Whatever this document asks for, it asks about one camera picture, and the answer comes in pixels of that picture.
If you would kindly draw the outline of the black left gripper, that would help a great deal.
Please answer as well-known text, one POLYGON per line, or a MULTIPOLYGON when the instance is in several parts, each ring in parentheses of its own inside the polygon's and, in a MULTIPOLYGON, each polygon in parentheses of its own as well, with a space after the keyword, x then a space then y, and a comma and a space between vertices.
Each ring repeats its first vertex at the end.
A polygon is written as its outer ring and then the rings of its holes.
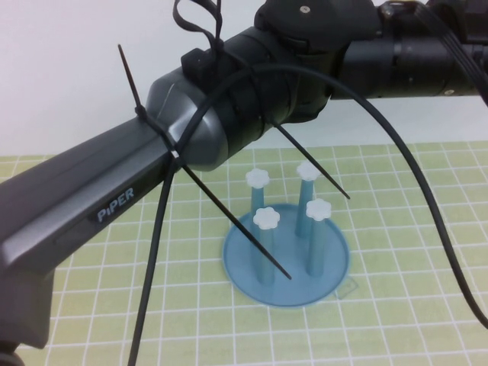
POLYGON ((463 64, 471 81, 475 84, 480 95, 487 95, 487 46, 479 44, 464 44, 463 64))

